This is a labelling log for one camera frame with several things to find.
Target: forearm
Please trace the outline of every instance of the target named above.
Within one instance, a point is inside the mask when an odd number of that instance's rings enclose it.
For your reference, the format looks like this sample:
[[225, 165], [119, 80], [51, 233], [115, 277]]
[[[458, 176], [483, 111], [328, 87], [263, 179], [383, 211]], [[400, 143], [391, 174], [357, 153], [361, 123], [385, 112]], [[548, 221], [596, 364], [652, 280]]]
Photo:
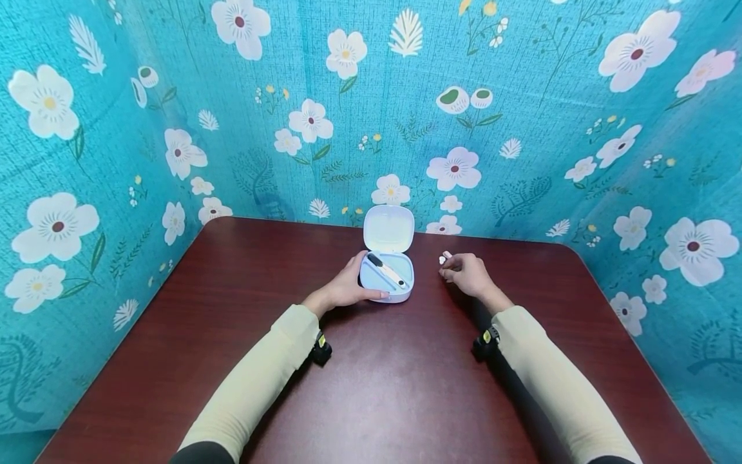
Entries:
[[492, 312], [502, 355], [544, 411], [572, 462], [616, 456], [640, 464], [603, 398], [531, 314], [519, 306]]
[[293, 305], [222, 381], [178, 448], [216, 442], [238, 463], [250, 435], [319, 333], [314, 308]]

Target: white case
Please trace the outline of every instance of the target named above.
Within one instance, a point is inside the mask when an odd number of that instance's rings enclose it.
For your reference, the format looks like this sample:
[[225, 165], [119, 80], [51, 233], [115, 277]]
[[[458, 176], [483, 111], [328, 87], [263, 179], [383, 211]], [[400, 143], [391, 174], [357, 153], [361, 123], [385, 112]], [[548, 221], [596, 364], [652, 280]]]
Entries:
[[410, 297], [415, 285], [413, 262], [403, 253], [413, 242], [415, 217], [402, 206], [378, 205], [369, 209], [364, 219], [364, 243], [371, 253], [394, 269], [408, 284], [405, 290], [393, 285], [368, 258], [361, 263], [361, 285], [389, 292], [378, 303], [401, 303]]

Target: case lid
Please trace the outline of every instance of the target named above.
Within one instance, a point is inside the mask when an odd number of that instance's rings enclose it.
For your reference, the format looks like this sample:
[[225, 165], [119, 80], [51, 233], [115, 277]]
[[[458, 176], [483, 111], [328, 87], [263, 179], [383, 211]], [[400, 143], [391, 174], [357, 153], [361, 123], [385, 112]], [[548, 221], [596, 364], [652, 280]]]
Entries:
[[387, 253], [404, 253], [415, 234], [413, 212], [403, 206], [377, 205], [364, 219], [366, 248]]

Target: fabric backdrop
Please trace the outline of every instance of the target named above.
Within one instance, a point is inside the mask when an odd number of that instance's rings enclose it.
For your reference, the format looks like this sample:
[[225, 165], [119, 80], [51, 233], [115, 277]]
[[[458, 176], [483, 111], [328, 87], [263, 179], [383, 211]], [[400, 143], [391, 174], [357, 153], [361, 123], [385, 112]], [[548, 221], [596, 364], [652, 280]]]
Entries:
[[0, 462], [33, 459], [203, 224], [382, 203], [575, 250], [738, 462], [739, 4], [4, 1]]

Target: dark red table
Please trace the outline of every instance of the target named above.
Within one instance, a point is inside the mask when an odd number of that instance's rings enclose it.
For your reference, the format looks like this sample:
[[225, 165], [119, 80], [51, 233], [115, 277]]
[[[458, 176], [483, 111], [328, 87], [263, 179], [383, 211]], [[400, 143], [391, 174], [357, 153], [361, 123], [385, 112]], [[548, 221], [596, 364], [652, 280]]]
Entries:
[[[363, 247], [361, 229], [212, 221], [38, 463], [166, 462], [271, 323]], [[470, 354], [482, 317], [441, 282], [444, 249], [485, 260], [498, 285], [593, 382], [645, 463], [709, 461], [574, 252], [416, 234], [407, 252], [416, 267], [410, 299], [328, 314], [322, 323], [332, 359], [294, 375], [244, 463], [566, 461], [512, 372]]]

